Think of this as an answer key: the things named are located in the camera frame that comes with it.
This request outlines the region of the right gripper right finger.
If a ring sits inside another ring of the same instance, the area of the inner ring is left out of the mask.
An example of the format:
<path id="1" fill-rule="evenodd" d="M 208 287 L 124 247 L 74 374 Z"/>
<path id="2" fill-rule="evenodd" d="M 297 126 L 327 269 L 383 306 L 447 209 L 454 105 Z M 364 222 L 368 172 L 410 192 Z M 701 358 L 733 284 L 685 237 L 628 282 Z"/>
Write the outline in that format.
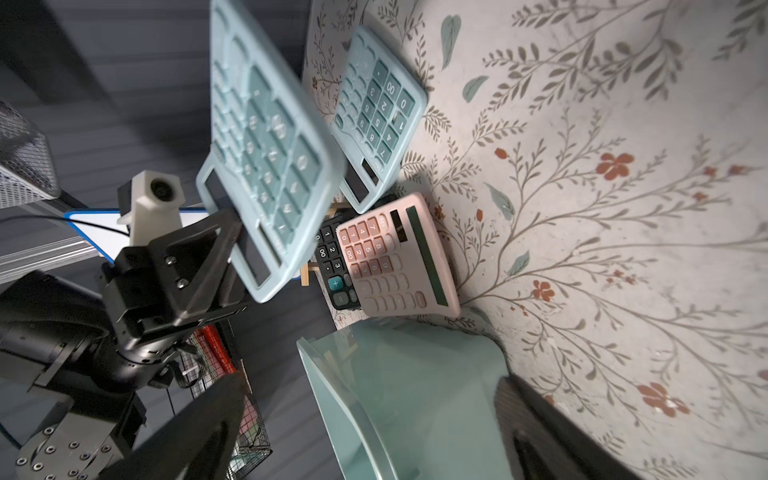
<path id="1" fill-rule="evenodd" d="M 499 379 L 494 407 L 515 479 L 637 477 L 517 375 Z"/>

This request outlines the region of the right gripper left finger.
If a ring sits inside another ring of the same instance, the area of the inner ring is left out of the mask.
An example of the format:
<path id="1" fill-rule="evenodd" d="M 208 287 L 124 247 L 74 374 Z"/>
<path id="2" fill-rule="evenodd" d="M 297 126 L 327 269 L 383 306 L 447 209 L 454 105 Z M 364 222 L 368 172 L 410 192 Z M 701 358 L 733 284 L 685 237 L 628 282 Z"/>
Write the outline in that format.
<path id="1" fill-rule="evenodd" d="M 244 413 L 245 377 L 218 379 L 101 479 L 225 479 Z"/>

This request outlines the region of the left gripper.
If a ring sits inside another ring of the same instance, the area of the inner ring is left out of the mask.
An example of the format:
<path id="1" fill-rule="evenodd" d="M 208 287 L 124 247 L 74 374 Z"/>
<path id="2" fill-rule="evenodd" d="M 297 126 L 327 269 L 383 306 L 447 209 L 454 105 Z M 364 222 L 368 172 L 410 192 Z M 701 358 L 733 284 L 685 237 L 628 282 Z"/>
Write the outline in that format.
<path id="1" fill-rule="evenodd" d="M 116 352 L 126 360 L 161 360 L 195 330 L 242 312 L 250 301 L 230 256 L 244 238 L 228 208 L 125 247 L 102 265 L 102 299 Z"/>

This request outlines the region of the mint green storage box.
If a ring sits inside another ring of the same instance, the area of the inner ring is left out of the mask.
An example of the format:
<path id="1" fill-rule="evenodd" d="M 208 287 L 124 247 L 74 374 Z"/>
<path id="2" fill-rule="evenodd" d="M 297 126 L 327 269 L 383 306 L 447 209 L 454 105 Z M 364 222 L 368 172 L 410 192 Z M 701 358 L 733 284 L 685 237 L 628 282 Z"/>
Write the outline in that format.
<path id="1" fill-rule="evenodd" d="M 390 317 L 297 348 L 344 478 L 511 478 L 491 339 Z"/>

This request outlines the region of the teal calculator hidden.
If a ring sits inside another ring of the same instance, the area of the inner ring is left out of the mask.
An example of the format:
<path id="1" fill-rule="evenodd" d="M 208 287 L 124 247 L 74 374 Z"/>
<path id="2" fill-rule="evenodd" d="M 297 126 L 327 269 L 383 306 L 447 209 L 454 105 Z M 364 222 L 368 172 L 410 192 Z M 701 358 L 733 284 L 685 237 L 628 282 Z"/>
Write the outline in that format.
<path id="1" fill-rule="evenodd" d="M 231 263 L 265 303 L 313 256 L 346 161 L 297 76 L 241 1 L 210 4 L 210 153 L 196 186 L 209 213 L 233 208 Z"/>

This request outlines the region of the black calculator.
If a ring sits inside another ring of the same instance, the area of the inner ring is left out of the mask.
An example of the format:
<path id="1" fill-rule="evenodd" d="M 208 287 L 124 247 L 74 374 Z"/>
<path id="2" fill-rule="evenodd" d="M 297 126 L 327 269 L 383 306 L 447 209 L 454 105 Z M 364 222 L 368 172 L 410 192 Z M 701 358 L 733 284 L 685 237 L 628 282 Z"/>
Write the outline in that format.
<path id="1" fill-rule="evenodd" d="M 358 310 L 359 299 L 346 267 L 343 248 L 336 236 L 336 228 L 357 216 L 352 208 L 340 209 L 327 218 L 317 232 L 315 260 L 319 264 L 322 284 L 335 310 Z"/>

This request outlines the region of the teal calculator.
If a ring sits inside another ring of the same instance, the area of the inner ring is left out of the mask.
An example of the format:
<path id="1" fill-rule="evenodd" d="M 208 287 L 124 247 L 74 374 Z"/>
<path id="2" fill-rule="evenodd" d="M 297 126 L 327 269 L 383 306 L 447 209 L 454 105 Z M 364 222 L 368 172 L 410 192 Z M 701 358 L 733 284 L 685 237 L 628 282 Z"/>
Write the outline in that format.
<path id="1" fill-rule="evenodd" d="M 384 196 L 427 107 L 427 94 L 368 27 L 354 30 L 331 132 L 347 160 L 341 192 L 358 213 Z"/>

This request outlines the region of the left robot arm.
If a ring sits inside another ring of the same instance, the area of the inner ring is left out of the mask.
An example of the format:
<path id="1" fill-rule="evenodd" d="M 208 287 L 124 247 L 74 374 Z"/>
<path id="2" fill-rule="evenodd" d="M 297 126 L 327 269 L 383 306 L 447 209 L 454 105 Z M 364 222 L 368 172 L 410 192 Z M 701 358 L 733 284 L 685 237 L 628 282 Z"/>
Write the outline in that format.
<path id="1" fill-rule="evenodd" d="M 245 309 L 229 262 L 243 234 L 226 209 L 101 269 L 100 292 L 35 270 L 1 295 L 1 375 L 56 400 L 19 451 L 26 479 L 224 479 L 247 394 L 217 380 L 143 443 L 138 391 L 188 388 L 179 359 L 201 328 Z"/>

